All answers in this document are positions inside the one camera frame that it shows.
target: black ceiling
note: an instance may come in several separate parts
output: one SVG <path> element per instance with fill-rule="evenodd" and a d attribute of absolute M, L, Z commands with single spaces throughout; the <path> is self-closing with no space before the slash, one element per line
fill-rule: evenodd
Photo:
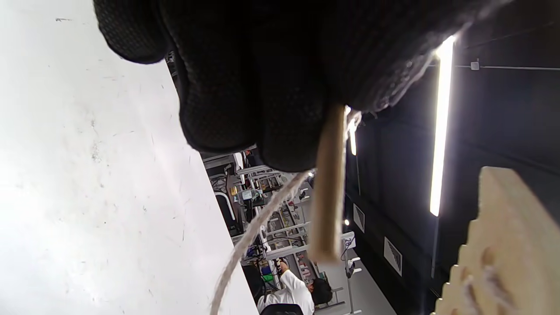
<path fill-rule="evenodd" d="M 516 1 L 460 38 L 454 64 L 560 68 L 558 15 L 554 0 Z M 477 216 L 481 167 L 515 169 L 560 221 L 560 71 L 453 71 L 434 279 L 436 218 L 429 205 L 437 67 L 397 106 L 367 117 L 357 131 L 357 159 L 347 157 L 346 211 L 355 203 L 366 215 L 357 252 L 399 315 L 433 310 Z M 383 261 L 384 237 L 403 254 L 402 277 Z"/>

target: scuff mark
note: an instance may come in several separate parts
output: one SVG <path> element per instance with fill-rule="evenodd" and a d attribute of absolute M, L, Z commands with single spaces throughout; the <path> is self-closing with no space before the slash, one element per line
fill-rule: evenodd
<path fill-rule="evenodd" d="M 94 145 L 91 146 L 91 159 L 95 163 L 100 163 L 101 162 L 101 158 L 99 157 L 99 148 L 97 147 L 97 143 L 94 143 Z"/>
<path fill-rule="evenodd" d="M 95 119 L 92 119 L 92 120 L 90 121 L 90 126 L 91 126 L 91 128 L 94 130 L 95 134 L 96 134 L 96 135 L 99 135 L 99 134 L 97 133 L 97 130 L 95 129 Z"/>

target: wooden board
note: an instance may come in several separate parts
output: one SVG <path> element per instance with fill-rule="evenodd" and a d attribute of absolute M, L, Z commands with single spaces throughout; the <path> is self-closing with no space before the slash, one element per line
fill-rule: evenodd
<path fill-rule="evenodd" d="M 513 170 L 482 169 L 479 215 L 436 313 L 560 314 L 560 230 Z"/>

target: gloved hand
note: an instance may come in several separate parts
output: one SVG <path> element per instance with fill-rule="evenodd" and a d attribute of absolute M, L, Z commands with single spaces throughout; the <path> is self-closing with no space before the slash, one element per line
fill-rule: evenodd
<path fill-rule="evenodd" d="M 172 50 L 188 143 L 315 165 L 326 109 L 394 105 L 450 35 L 509 0 L 94 0 L 109 47 L 155 63 Z"/>

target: black hair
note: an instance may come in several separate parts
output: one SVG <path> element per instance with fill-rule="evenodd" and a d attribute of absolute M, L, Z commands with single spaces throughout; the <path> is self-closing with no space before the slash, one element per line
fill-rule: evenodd
<path fill-rule="evenodd" d="M 324 279 L 315 279 L 313 281 L 313 292 L 311 298 L 315 305 L 324 304 L 333 299 L 333 292 L 329 283 Z"/>

